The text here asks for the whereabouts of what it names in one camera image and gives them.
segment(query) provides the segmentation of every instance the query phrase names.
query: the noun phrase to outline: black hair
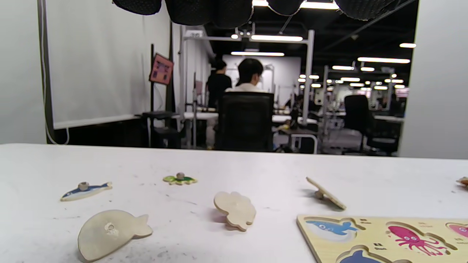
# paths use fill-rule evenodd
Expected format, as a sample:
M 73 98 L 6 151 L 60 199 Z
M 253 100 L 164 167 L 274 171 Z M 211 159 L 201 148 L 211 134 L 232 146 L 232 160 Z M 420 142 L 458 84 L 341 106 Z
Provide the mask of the black hair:
M 250 83 L 255 74 L 261 76 L 263 73 L 262 63 L 254 58 L 244 59 L 237 68 L 239 70 L 239 82 L 237 82 L 236 86 L 244 83 Z
M 224 69 L 225 67 L 226 67 L 226 62 L 222 60 L 217 60 L 214 63 L 214 68 L 216 68 L 216 70 L 221 70 L 221 69 Z

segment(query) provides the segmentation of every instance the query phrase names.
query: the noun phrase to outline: blue whale illustration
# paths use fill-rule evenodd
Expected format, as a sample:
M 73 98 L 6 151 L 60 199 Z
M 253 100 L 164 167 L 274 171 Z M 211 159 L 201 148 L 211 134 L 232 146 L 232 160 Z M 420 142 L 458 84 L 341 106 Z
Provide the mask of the blue whale illustration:
M 345 233 L 346 230 L 357 231 L 357 229 L 351 227 L 351 222 L 344 222 L 343 225 L 322 221 L 306 221 L 306 223 L 314 224 L 322 230 L 330 231 L 337 235 L 347 235 L 347 233 Z
M 358 250 L 354 252 L 352 256 L 349 256 L 343 259 L 342 261 L 340 261 L 340 263 L 380 263 L 380 261 L 373 260 L 368 257 L 363 257 L 362 250 Z

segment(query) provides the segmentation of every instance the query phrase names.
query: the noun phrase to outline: black ceiling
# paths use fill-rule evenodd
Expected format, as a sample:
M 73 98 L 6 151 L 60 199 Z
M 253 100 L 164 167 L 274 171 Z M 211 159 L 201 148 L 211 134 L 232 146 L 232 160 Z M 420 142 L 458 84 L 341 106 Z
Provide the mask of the black ceiling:
M 400 48 L 401 43 L 413 43 L 416 28 L 418 0 L 360 31 L 357 38 L 347 38 L 333 47 L 328 47 L 369 21 L 359 21 L 335 10 L 301 9 L 294 15 L 284 30 L 287 36 L 302 36 L 307 39 L 308 29 L 315 30 L 312 73 L 323 76 L 325 65 L 351 66 L 358 57 L 407 58 L 412 49 Z M 277 35 L 288 17 L 274 13 L 268 7 L 255 7 L 251 22 L 256 25 L 258 35 Z M 209 36 L 230 37 L 234 30 L 218 29 L 213 24 L 205 25 Z M 286 56 L 302 57 L 302 73 L 305 73 L 307 46 L 303 44 L 252 43 L 262 52 L 283 52 Z M 211 41 L 218 55 L 243 51 L 245 43 Z M 366 63 L 380 68 L 394 67 L 399 79 L 408 85 L 410 64 Z

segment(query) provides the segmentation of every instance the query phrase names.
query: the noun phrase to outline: chair backrest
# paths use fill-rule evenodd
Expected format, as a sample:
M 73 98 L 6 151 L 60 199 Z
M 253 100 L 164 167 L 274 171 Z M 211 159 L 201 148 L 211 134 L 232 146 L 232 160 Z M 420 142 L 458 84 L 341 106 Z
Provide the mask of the chair backrest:
M 344 98 L 344 127 L 366 134 L 372 124 L 372 114 L 369 110 L 369 101 L 365 95 L 350 95 Z
M 219 102 L 216 149 L 271 152 L 273 103 L 272 93 L 226 92 Z

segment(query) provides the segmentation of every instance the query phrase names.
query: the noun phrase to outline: padded black cover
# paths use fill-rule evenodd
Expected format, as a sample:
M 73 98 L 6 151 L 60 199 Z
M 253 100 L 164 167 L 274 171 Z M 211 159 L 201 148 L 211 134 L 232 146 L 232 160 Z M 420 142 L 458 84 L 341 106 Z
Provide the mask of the padded black cover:
M 247 23 L 253 12 L 252 0 L 212 0 L 216 7 L 213 23 L 222 29 L 233 29 Z
M 166 0 L 166 6 L 172 22 L 187 26 L 208 23 L 213 10 L 212 0 Z
M 161 9 L 162 0 L 113 0 L 114 4 L 139 15 L 153 15 Z
M 304 0 L 268 0 L 270 8 L 280 15 L 293 15 Z
M 347 16 L 369 20 L 395 9 L 400 0 L 335 0 L 335 3 Z

